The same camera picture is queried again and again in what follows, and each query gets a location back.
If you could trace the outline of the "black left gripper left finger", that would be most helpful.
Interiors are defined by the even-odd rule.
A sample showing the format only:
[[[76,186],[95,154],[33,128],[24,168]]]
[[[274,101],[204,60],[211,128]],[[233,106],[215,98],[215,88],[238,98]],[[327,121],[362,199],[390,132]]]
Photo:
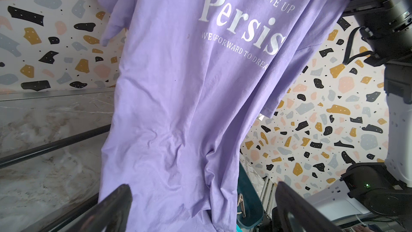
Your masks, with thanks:
[[[71,226],[68,231],[124,232],[132,201],[132,192],[129,185],[122,184]]]

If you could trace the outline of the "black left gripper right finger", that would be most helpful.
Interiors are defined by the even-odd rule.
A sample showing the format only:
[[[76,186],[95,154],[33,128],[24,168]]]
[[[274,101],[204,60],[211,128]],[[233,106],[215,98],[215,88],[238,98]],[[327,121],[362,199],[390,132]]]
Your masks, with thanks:
[[[275,192],[277,214],[284,232],[340,232],[285,182],[279,182]]]

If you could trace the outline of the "purple garment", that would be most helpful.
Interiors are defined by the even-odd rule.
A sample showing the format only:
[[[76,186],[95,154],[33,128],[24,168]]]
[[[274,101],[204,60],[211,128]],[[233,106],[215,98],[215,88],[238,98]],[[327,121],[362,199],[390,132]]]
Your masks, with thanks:
[[[100,198],[129,232],[233,232],[240,145],[272,115],[349,0],[98,0],[127,30]]]

